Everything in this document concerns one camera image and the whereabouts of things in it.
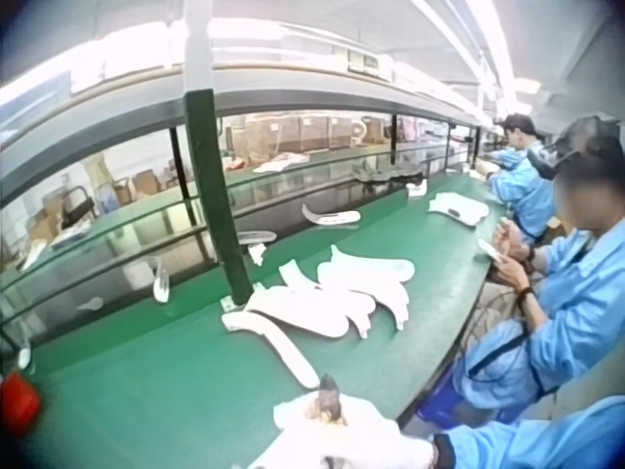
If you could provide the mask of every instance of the worker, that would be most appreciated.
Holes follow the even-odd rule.
[[[555,182],[559,213],[577,230],[536,249],[509,220],[497,231],[507,254],[495,276],[512,289],[485,286],[491,297],[500,289],[500,316],[453,369],[455,391],[476,409],[536,402],[585,374],[625,331],[625,157],[612,136],[585,145]],[[532,271],[544,276],[535,288]]]
[[[328,457],[367,469],[615,469],[625,462],[625,396],[605,398],[557,421],[461,426],[429,441],[406,437],[394,424],[382,416],[347,426],[298,421],[283,432],[290,444],[287,459],[297,464],[282,459],[277,466],[320,467],[318,461]]]
[[[534,243],[542,238],[547,223],[556,214],[553,183],[541,178],[525,157],[529,149],[539,151],[542,143],[536,137],[534,123],[527,115],[511,114],[501,125],[511,147],[519,152],[521,161],[510,171],[485,176],[493,193],[502,202],[511,204],[523,241]]]

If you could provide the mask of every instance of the black cap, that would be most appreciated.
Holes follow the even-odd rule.
[[[500,125],[504,128],[504,130],[514,132],[515,129],[519,129],[525,135],[537,136],[534,121],[531,120],[531,117],[525,114],[510,114]]]
[[[625,155],[618,139],[593,136],[584,149],[574,153],[561,168],[562,176],[573,181],[612,181],[625,190]]]

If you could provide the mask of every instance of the blue work shirt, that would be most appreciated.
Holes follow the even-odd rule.
[[[533,147],[541,147],[535,142]],[[556,215],[554,184],[542,179],[523,153],[523,160],[512,171],[502,171],[490,177],[493,193],[510,203],[515,221],[521,228],[523,242],[534,242],[545,233],[547,223]]]
[[[493,327],[455,365],[454,388],[472,406],[501,408],[535,402],[541,391],[586,373],[624,335],[625,220],[577,260],[590,236],[574,231],[540,248],[547,271],[535,290],[548,317],[544,324],[473,379],[468,370],[518,337],[523,332],[521,320],[505,320]]]
[[[516,169],[525,158],[525,151],[507,147],[492,153],[492,159],[507,171]]]
[[[607,469],[625,443],[625,397],[603,399],[550,422],[490,422],[447,432],[456,469]]]

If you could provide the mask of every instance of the green work table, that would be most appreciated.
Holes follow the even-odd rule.
[[[409,259],[405,286],[410,321],[397,332],[378,308],[369,338],[352,326],[339,340],[290,327],[287,335],[319,375],[398,418],[431,384],[453,348],[483,284],[489,262],[477,239],[491,238],[503,207],[488,202],[476,229],[427,213],[436,192],[487,201],[486,189],[462,175],[430,181],[428,194],[396,192],[360,208],[356,230],[314,227],[269,246],[254,281],[280,284],[277,268],[296,259],[316,278],[330,244],[349,254]],[[183,283],[167,305],[145,300],[35,350],[31,378],[45,409],[29,439],[56,467],[245,467],[276,437],[273,407],[306,390],[261,337],[228,333],[219,298],[221,270]]]

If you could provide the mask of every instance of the fluorescent light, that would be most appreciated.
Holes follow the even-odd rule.
[[[20,78],[0,88],[0,106],[11,102],[27,91],[42,85],[56,76],[68,72],[73,64],[79,62],[77,58],[81,57],[84,48],[85,44],[81,44],[56,57],[52,57],[48,61],[29,70]]]
[[[90,41],[85,45],[82,60],[71,68],[70,92],[79,93],[104,80],[104,52],[102,41]]]
[[[517,105],[515,106],[515,112],[518,112],[519,114],[530,115],[531,110],[532,106],[527,105],[526,103],[517,102]]]
[[[540,89],[540,82],[536,80],[530,80],[529,78],[517,78],[515,80],[515,88],[520,93],[535,95]]]
[[[147,22],[120,29],[111,32],[101,42],[105,79],[169,62],[169,32],[164,22]]]
[[[492,81],[488,79],[486,74],[484,73],[482,67],[478,64],[478,62],[473,58],[469,50],[465,47],[462,41],[454,34],[451,28],[447,25],[447,23],[438,15],[438,13],[426,2],[426,0],[410,0],[412,4],[421,10],[421,13],[428,18],[432,22],[434,26],[442,33],[443,36],[449,41],[449,43],[454,47],[454,49],[458,52],[462,60],[469,66],[473,74],[476,76],[478,81],[484,87],[484,92],[486,96],[491,101],[495,99],[495,90],[492,86]]]
[[[403,62],[395,62],[396,82],[398,88],[411,93],[424,93],[438,100],[463,109],[475,117],[485,127],[492,127],[492,119],[465,97],[432,76]]]
[[[514,108],[517,102],[515,74],[508,52],[508,42],[497,16],[492,0],[467,0],[473,16],[486,39],[490,55],[499,74],[499,82],[508,108]]]
[[[256,39],[279,41],[287,30],[275,21],[248,18],[213,18],[210,23],[212,39]]]

